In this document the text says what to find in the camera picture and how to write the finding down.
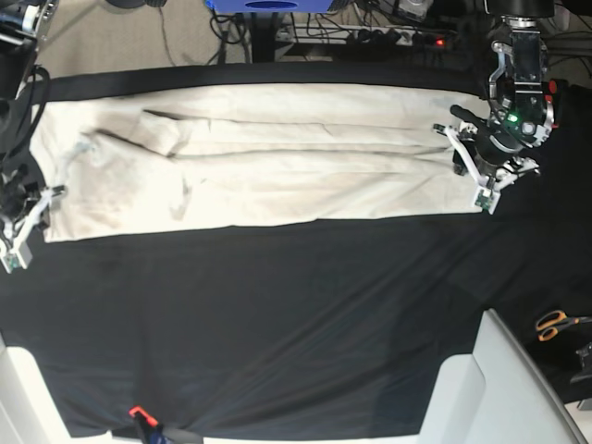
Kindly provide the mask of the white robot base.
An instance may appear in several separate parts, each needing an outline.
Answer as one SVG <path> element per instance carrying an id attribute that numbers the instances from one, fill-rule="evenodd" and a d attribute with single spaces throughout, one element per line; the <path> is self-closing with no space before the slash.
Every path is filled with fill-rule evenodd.
<path id="1" fill-rule="evenodd" d="M 473 350 L 446 359 L 425 413 L 419 443 L 585 443 L 535 362 L 489 309 Z"/>
<path id="2" fill-rule="evenodd" d="M 108 433 L 72 437 L 30 352 L 1 344 L 1 441 L 3 443 L 111 443 Z"/>

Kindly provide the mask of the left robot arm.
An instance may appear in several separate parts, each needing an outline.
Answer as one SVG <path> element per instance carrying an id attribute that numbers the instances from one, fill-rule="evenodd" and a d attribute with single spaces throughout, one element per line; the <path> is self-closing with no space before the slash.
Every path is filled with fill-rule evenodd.
<path id="1" fill-rule="evenodd" d="M 556 127 L 553 94 L 545 81 L 548 49 L 537 27 L 554 14 L 551 1 L 486 1 L 485 12 L 501 20 L 503 33 L 490 48 L 497 67 L 484 83 L 489 117 L 453 105 L 459 126 L 436 124 L 454 149 L 454 172 L 475 183 L 472 205 L 493 214 L 501 192 L 539 164 L 525 154 L 544 144 Z"/>

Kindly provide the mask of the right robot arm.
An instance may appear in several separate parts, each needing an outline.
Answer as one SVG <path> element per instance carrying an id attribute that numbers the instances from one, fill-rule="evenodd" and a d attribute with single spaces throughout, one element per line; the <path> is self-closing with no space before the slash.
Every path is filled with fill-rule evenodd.
<path id="1" fill-rule="evenodd" d="M 27 160 L 51 85 L 37 57 L 59 5 L 1 3 L 1 265 L 8 274 L 29 267 L 28 238 L 65 192 L 62 186 L 44 187 L 34 180 Z"/>

